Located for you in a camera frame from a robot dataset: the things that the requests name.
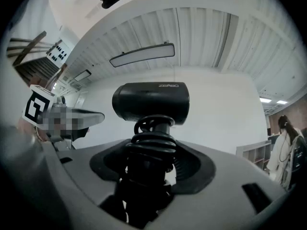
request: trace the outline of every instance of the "black object at top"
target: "black object at top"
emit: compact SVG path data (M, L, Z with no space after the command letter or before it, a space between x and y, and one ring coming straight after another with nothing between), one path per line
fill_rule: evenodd
M113 94L112 106L126 121L159 114L182 125L189 113L189 91L183 82L126 83Z

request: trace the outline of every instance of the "gray bookcase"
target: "gray bookcase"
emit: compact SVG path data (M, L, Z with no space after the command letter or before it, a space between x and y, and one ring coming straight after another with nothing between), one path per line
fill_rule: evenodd
M271 157L272 144L270 140L236 148L236 155L243 157L262 170L266 171Z

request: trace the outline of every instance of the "ceiling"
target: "ceiling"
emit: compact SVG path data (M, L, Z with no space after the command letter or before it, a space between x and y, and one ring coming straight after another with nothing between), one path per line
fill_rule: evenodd
M175 56L114 68L112 57L169 41ZM306 55L291 19L275 0L134 0L92 27L67 60L65 76L85 69L87 86L120 74L164 67L214 68L249 75L266 115L307 92Z

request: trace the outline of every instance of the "shelf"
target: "shelf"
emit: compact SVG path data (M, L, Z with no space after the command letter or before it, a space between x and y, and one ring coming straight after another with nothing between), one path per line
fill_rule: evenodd
M258 163L260 161L264 160L264 158L259 158L259 159L255 159L255 162L254 163Z

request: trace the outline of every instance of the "ponytail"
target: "ponytail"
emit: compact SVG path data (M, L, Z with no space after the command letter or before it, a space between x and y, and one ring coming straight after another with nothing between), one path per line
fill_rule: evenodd
M286 115L283 115L278 119L278 126L280 129L280 133L282 133L281 129L286 130L287 134L290 137L290 145L292 145L294 139L298 136L298 132L293 128L291 122Z

